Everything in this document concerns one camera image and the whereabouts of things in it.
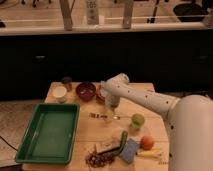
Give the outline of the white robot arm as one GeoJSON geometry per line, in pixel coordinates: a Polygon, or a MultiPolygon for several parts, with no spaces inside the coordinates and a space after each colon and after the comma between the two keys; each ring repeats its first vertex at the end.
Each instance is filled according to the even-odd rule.
{"type": "Polygon", "coordinates": [[[123,73],[103,81],[102,86],[108,106],[118,106],[123,97],[168,121],[168,171],[213,171],[213,100],[135,89],[123,73]]]}

